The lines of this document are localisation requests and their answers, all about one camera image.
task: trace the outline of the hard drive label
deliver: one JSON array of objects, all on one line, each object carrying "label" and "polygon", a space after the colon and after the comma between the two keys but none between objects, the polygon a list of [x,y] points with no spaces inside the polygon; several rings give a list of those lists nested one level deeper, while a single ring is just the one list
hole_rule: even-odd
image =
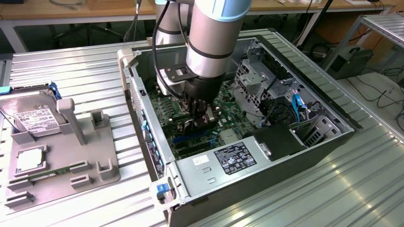
[{"label": "hard drive label", "polygon": [[57,121],[49,109],[40,109],[14,114],[21,125],[30,133],[37,133],[58,128]]},{"label": "hard drive label", "polygon": [[257,164],[244,142],[214,151],[222,170],[232,175],[240,170]]}]

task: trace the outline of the robotic arm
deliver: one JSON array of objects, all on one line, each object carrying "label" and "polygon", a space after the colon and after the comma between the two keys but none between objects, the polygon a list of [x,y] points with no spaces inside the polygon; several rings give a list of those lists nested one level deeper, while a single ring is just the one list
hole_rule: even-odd
[{"label": "robotic arm", "polygon": [[[174,12],[178,2],[184,1],[190,2],[189,0],[172,2],[166,14],[160,14],[164,18],[158,35],[153,37],[160,44],[181,42],[178,17]],[[161,7],[166,1],[156,0],[156,3]],[[166,75],[164,81],[158,81],[160,88],[164,91],[161,85],[165,83],[182,94],[182,102],[197,128],[213,127],[217,121],[212,103],[220,92],[226,64],[249,6],[250,0],[194,0],[185,67],[174,68],[169,72],[166,69],[160,71]]]}]

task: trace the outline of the hard disk drive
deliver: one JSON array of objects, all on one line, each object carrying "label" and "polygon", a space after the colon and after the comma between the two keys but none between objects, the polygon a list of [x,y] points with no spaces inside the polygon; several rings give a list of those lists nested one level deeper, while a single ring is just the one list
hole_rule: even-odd
[{"label": "hard disk drive", "polygon": [[58,125],[66,123],[56,110],[57,99],[54,83],[9,88],[0,95],[0,111],[17,132],[45,136],[60,132]]}]

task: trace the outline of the ribbed metal surface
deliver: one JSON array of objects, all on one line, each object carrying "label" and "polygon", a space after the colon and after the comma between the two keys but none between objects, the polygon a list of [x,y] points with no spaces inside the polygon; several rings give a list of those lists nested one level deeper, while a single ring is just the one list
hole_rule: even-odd
[{"label": "ribbed metal surface", "polygon": [[404,48],[404,16],[400,14],[368,15],[361,23]]},{"label": "ribbed metal surface", "polygon": [[[262,35],[269,40],[365,129],[312,169],[194,226],[312,227],[350,223],[398,226],[404,222],[404,148],[400,141],[282,37],[268,30],[241,34]],[[121,180],[12,215],[1,213],[0,220],[5,221],[0,225],[166,225],[162,213],[153,210],[148,192],[150,180],[120,88],[116,51],[122,47],[114,44],[14,55],[12,86],[53,80],[61,95],[74,99],[78,117],[85,117],[93,109],[102,109],[112,116]],[[4,124],[1,185],[6,175],[9,133],[9,125]]]}]

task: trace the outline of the power supply label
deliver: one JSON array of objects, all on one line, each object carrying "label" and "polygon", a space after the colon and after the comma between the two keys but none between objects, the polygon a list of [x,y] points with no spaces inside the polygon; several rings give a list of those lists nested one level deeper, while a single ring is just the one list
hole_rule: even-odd
[{"label": "power supply label", "polygon": [[241,171],[257,164],[244,142],[214,151],[222,170],[226,175]]},{"label": "power supply label", "polygon": [[14,114],[21,125],[30,133],[37,133],[58,128],[57,121],[49,109],[33,110]]}]

